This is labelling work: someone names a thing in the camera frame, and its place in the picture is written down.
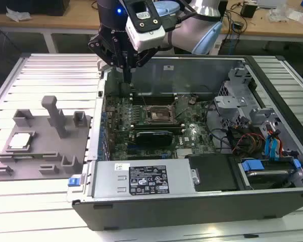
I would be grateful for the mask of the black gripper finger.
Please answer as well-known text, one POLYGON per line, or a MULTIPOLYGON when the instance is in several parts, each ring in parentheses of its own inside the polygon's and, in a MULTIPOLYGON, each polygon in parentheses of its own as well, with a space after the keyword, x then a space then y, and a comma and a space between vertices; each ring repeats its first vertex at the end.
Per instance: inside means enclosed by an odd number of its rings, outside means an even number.
POLYGON ((138 52, 129 48, 127 51, 127 83, 131 82, 132 72, 135 71, 137 67, 142 67, 145 65, 155 54, 157 53, 157 48, 151 48, 138 52))
POLYGON ((128 83, 128 67, 118 37, 112 36, 108 42, 102 36, 94 36, 90 39, 88 47, 106 64, 122 72, 123 81, 128 83))

